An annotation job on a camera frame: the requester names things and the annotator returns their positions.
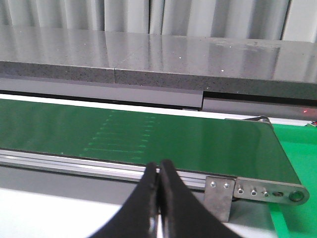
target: metal bracket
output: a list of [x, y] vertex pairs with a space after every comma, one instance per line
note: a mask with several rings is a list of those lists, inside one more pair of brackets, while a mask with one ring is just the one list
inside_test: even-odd
[[237, 177], [233, 196], [255, 201], [300, 205], [309, 199], [305, 187], [295, 183]]
[[204, 206], [221, 222], [228, 222], [235, 180], [206, 177]]

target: green surface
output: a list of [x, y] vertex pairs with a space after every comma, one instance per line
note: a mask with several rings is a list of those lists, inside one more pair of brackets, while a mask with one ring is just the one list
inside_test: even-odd
[[283, 213], [277, 203], [269, 203], [268, 207], [271, 212], [274, 227], [277, 236], [280, 238], [290, 238], [289, 231], [285, 222]]
[[[310, 192], [310, 199], [301, 206], [280, 205], [290, 237], [317, 238], [317, 128], [274, 125], [274, 130], [302, 184]], [[273, 210], [271, 214], [273, 221], [280, 216]], [[275, 226], [283, 233], [285, 229], [280, 224]]]
[[299, 183], [266, 123], [14, 100], [0, 113], [2, 148]]

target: white curtain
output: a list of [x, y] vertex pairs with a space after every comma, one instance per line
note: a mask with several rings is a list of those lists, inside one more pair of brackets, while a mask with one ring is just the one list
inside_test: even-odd
[[0, 24], [316, 42], [317, 0], [0, 0]]

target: screw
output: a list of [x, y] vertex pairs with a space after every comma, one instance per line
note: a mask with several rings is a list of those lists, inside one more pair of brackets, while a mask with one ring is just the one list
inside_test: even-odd
[[264, 197], [268, 197], [269, 196], [269, 193], [268, 193], [268, 191], [266, 190], [265, 187], [263, 188], [263, 192], [262, 193], [263, 193]]
[[252, 196], [256, 196], [256, 195], [257, 195], [257, 191], [256, 191], [255, 189], [253, 189], [253, 190], [251, 191], [251, 195], [252, 195]]

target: gray countertop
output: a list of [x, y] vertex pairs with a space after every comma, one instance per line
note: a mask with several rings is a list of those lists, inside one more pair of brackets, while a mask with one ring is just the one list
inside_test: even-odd
[[0, 25], [8, 75], [317, 100], [317, 45]]

